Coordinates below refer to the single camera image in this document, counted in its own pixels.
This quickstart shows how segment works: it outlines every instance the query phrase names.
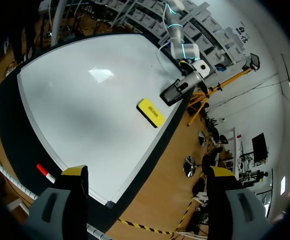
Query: white wall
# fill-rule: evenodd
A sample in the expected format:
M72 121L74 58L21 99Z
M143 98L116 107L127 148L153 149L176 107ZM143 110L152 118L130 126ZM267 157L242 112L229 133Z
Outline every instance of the white wall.
M285 58L290 77L290 41L278 23L270 16L266 9L253 0L231 0L240 11L252 20L266 42L273 57L279 80L288 79L282 54ZM274 168L273 199L269 218L273 219L286 209L290 202L287 196L290 191L290 87L288 81L281 84L284 108L283 141L277 163ZM286 177L286 191L280 196L281 180Z
M252 138L264 133L266 144L269 147L268 164L253 168L252 170L271 171L279 157L280 147L283 139L284 109L283 97L281 93L278 70L261 36L259 29L247 18L247 16L237 9L229 0L192 0L197 5L207 2L207 8L211 16L222 26L223 29L241 27L243 22L245 31L250 39L244 44L245 53L248 56L254 53L259 56L260 70L242 76L234 83L225 87L223 91L214 94L208 101L210 104L209 116L211 118L225 118L225 122L217 126L222 132L232 127L236 127L242 135L242 143L245 150L252 150ZM225 72L219 73L206 80L207 85L214 86L218 82L232 77L241 71L245 62L240 62ZM263 83L259 87L276 84L269 87L252 90L242 96L213 108L224 100L250 90L251 88ZM271 179L264 179L263 183L257 183L253 189L267 188Z

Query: shelf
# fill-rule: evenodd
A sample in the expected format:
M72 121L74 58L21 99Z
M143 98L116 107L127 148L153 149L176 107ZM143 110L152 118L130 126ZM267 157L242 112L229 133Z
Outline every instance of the shelf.
M194 42L194 40L192 38L190 38L190 36L188 36L185 32L184 32L184 37L187 38L192 44L197 44L196 42ZM207 55L205 54L205 52L203 51L199 51L199 54L202 55L207 61L208 61L208 58L207 58ZM217 73L218 70L217 68L212 65L209 61L208 61L208 65L211 66L211 68Z
M204 26L204 24L201 22L201 21L199 21L199 20L197 20L196 18L194 18L193 17L193 19L195 20L195 21L197 21L205 30L206 30L206 32L208 32L216 41L217 41L217 43L221 46L221 48L222 49L224 49L224 51L225 51L225 53L228 55L228 57L229 57L229 59L232 61L232 63L235 65L236 64L236 61L235 61L235 59L232 57L232 55L230 54L230 52L227 50L227 48L225 47L225 45L223 45L220 41L218 41L218 39L217 39L217 37L215 36L215 34L213 33L213 32L211 32L211 31L209 31L208 30L208 28L207 27L205 27Z
M134 18L131 15L126 15L126 17L128 17L129 19L133 20L134 22L138 23L139 25L141 25L143 28L145 28L147 31L149 31L151 34L153 34L155 37L157 37L159 40L162 38L160 36L157 36L154 32L152 32L152 29L149 28L148 26L144 25L144 23L142 23L141 21L137 20L136 18Z
M148 9L148 10L150 10L151 12L153 12L153 13L155 13L156 15L160 16L161 18L163 18L163 14L161 14L161 13L155 11L153 8L151 8L151 7L149 7L149 6L145 5L145 4L143 4L143 3L141 3L141 2L138 2L138 1L136 2L136 4L138 4L138 5L140 5L140 6L144 7L144 8L146 8L146 9Z

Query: cable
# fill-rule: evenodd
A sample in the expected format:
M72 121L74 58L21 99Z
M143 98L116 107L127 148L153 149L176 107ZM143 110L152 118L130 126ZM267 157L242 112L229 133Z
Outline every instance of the cable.
M77 9L79 9L79 6L80 6L81 2L82 2L82 0L79 1L78 5L77 5L77 7L76 7L76 9L75 9L75 12L74 12L74 17L75 17L75 18L76 18L76 12L77 12Z
M50 24L50 30L52 31L53 26L52 26L52 18L51 18L51 4L53 0L49 0L49 5L48 5L48 15L49 15L49 24Z
M227 100L224 100L224 101L221 101L221 102L219 102L219 103L216 103L216 104L213 104L213 105L209 106L210 108L212 108L212 110L210 110L210 111L208 111L208 112L210 113L211 111L215 110L216 108L220 107L221 105L224 105L224 104L228 103L229 101L231 101L231 100L233 100L233 99L235 99L235 98L237 98L237 97L239 97L239 96L242 96L242 95L244 95L244 94L246 94L246 93L248 93L248 92L250 92L250 91L252 91L252 90L254 90L254 89L261 89L261 88L265 88L265 87L270 87L270 86L273 86L273 85L276 85L276 84L280 84L280 83L283 83L283 82L286 82L286 81L287 81L287 80L284 80L284 81L280 81L280 82L277 82L277 83L274 83L274 84L271 84L271 85L258 87L258 86L264 84L266 81L270 80L272 77L274 77L274 76L276 76L276 75L277 75L277 73L275 73L274 75L268 77L268 78L265 79L262 83L256 85L255 87L253 87L253 88L251 88L251 89L249 89L249 90L247 90L247 91L245 91L245 92L243 92L243 93L241 93L241 94L239 94L239 95L236 95L236 96L231 97L231 98L229 98L229 99L227 99Z
M262 101L264 101L264 100L268 99L269 97L271 97L271 96L273 96L273 95L275 95L275 94L277 94L277 93L279 93L279 92L280 92L280 90L279 90L279 91L277 91L277 92L274 92L274 93L273 93L273 94L271 94L271 95L268 95L267 97L264 97L263 99L261 99L261 100L259 100L259 101L255 102L255 103L253 103L253 104L251 104L251 105L249 105L249 106L247 106L247 107L244 107L244 108L243 108L243 109L241 109L241 110L238 110L238 111L236 111L236 112L233 112L233 113L231 113L231 114L229 114L229 115L225 116L224 118L228 118L228 117L230 117L230 116L232 116L232 115L234 115L234 114L237 114L237 113L239 113L239 112L241 112L241 111L244 111L245 109L248 109L248 108L250 108L250 107L252 107L252 106L254 106L254 105L258 104L258 103L260 103L260 102L262 102Z
M165 13L166 13L166 8L167 8L167 2L165 1L165 8L164 8L164 12L163 12L163 24L164 24L164 28L166 30L166 33L168 33L167 27L165 25Z
M271 85L256 87L255 89L262 89L262 88L270 87L270 86L277 85L277 84L280 84L280 83L283 83L283 82L287 82L287 81L288 80L284 80L284 81L280 81L280 82L277 82L277 83L274 83L274 84L271 84Z
M164 71L165 71L165 72L166 72L170 77L174 78L175 76L172 76L172 75L170 74L170 72L166 71L166 69L164 68L164 66L163 66L163 64L162 64L162 62L161 62L161 59L160 59L160 55L159 55L161 49L164 48L164 47L165 47L166 45L168 45L169 43L170 43L170 40L167 40L166 43L164 43L162 46L160 46L160 48L159 48L158 51L156 52L156 57L157 57L157 60L158 60L159 64L161 65L161 68L164 69Z

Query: person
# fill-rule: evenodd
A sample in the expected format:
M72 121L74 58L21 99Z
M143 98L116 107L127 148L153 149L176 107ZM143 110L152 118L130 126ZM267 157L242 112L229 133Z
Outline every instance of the person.
M38 9L42 0L17 0L14 1L12 12L12 25L9 31L9 41L12 45L14 61L9 65L6 76L23 61L30 59L36 52L35 23L38 19ZM26 34L26 54L23 55L22 32Z

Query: storage bin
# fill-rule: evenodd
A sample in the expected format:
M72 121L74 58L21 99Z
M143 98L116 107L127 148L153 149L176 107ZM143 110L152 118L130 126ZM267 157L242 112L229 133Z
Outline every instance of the storage bin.
M136 28L136 27L134 27L134 33L140 33L140 34L142 34L142 32L138 28Z
M142 21L144 16L145 16L145 13L143 13L142 11L140 10L137 10L135 9L134 13L133 13L133 18L135 18L136 20L138 21Z
M144 18L141 22L144 25L146 25L147 27L152 28L152 27L154 27L156 21L155 21L155 19L151 18L147 14L144 14Z
M152 8L156 13L163 14L164 4L159 1L156 1L155 5Z
M105 5L109 3L109 0L96 0L95 3Z
M210 11L208 11L207 9L199 12L194 18L197 20L197 21L200 21L200 22L203 22L205 19L207 19L207 17L209 17L211 14Z
M208 55L207 55L207 60L209 61L209 63L213 66L215 66L216 64L220 64L222 62L224 62L225 57L221 54L219 54L215 49L213 51L211 51Z
M198 47L199 47L199 50L200 51L205 51L211 47L213 47L213 45L211 44L211 42L204 36L204 35L201 35L197 40L196 42Z
M183 29L184 29L184 33L186 33L190 38L193 38L194 36L200 33L200 30L198 30L190 22L186 23Z
M190 12L194 8L197 7L197 5L195 3L193 3L192 1L190 1L190 0L184 0L182 3L184 5L184 7L185 7L185 10L187 10L187 12Z
M234 42L231 36L224 29L215 32L215 37L223 45L228 45Z
M134 26L132 24L129 24L127 21L124 22L123 26L129 28L130 30L134 29Z
M150 7L150 8L154 7L155 3L156 3L156 0L144 0L143 1L143 4Z
M117 0L109 0L108 6L115 8L117 6Z
M231 45L227 50L236 62L239 62L245 57L236 44Z
M121 1L117 1L117 5L116 5L116 10L117 11L121 11L124 8L125 3L121 2Z
M164 24L162 22L156 21L156 23L152 29L153 34L156 36L161 36L161 35L163 35L163 33L165 31L166 30L165 30Z
M222 29L221 25L211 16L208 16L202 23L212 33Z

